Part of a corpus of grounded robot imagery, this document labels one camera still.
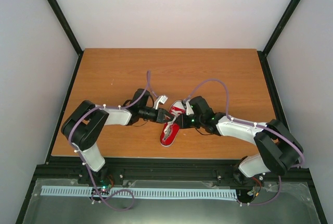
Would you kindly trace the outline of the white shoelace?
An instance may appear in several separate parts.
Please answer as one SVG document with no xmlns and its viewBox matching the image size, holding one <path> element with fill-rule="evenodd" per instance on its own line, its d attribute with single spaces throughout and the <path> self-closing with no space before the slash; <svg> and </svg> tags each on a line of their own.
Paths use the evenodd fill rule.
<svg viewBox="0 0 333 224">
<path fill-rule="evenodd" d="M 173 120 L 172 120 L 172 121 L 169 121 L 169 122 L 166 124 L 166 127 L 165 127 L 164 130 L 163 130 L 163 134 L 164 134 L 164 136 L 163 136 L 163 140 L 166 140 L 166 139 L 169 137 L 169 135 L 170 135 L 170 133 L 171 133 L 170 127 L 171 127 L 171 125 L 175 122 L 176 118 L 177 118 L 179 115 L 182 114 L 182 111 L 180 111 L 180 110 L 172 110 L 172 114 L 174 115 Z"/>
</svg>

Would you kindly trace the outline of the red canvas sneaker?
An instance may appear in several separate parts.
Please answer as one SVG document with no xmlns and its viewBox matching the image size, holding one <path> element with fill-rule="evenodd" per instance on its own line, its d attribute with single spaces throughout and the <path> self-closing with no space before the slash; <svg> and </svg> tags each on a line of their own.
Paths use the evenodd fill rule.
<svg viewBox="0 0 333 224">
<path fill-rule="evenodd" d="M 171 107 L 170 107 L 170 109 L 169 109 L 169 113 L 170 113 L 171 115 L 173 115 L 173 114 L 172 114 L 172 110 L 180 110 L 180 111 L 182 111 L 182 114 L 184 114 L 184 113 L 185 113 L 185 109 L 184 109 L 184 106 L 183 106 L 183 104 L 182 104 L 182 101 L 178 100 L 178 101 L 174 102 L 174 103 L 171 105 Z M 169 146 L 171 146 L 171 145 L 173 144 L 173 142 L 174 142 L 174 140 L 175 140 L 175 138 L 176 138 L 176 136 L 177 136 L 177 133 L 178 133 L 179 130 L 180 130 L 180 127 L 179 127 L 178 124 L 176 124 L 176 123 L 174 122 L 174 123 L 171 125 L 171 127 L 170 127 L 171 133 L 170 133 L 169 137 L 168 137 L 166 140 L 163 140 L 163 136 L 164 136 L 164 134 L 163 134 L 163 130 L 162 130 L 161 135 L 160 135 L 160 143 L 161 143 L 161 145 L 164 146 L 164 147 L 169 147 Z"/>
</svg>

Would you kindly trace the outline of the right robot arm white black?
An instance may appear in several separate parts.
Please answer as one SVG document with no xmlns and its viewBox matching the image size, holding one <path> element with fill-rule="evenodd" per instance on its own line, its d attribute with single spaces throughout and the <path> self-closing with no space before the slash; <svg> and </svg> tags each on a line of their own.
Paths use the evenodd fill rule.
<svg viewBox="0 0 333 224">
<path fill-rule="evenodd" d="M 208 134 L 230 136 L 255 145 L 258 154 L 240 161 L 234 171 L 237 178 L 267 172 L 283 176 L 304 160 L 302 146 L 279 120 L 257 123 L 216 113 L 202 96 L 186 102 L 185 112 L 177 117 L 176 123 L 182 129 L 203 128 Z"/>
</svg>

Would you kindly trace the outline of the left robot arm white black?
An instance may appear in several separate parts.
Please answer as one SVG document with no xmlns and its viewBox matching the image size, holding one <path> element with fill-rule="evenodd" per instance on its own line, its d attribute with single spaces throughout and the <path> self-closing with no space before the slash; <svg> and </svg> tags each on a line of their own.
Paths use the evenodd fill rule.
<svg viewBox="0 0 333 224">
<path fill-rule="evenodd" d="M 105 159 L 97 146 L 104 126 L 131 126 L 140 119 L 155 123 L 168 123 L 175 119 L 170 112 L 159 107 L 166 102 L 165 95 L 153 100 L 151 107 L 147 106 L 149 99 L 153 99 L 149 91 L 138 89 L 122 106 L 107 107 L 84 100 L 62 125 L 61 133 L 79 154 L 83 165 L 91 170 L 89 176 L 96 183 L 104 183 L 108 178 Z"/>
</svg>

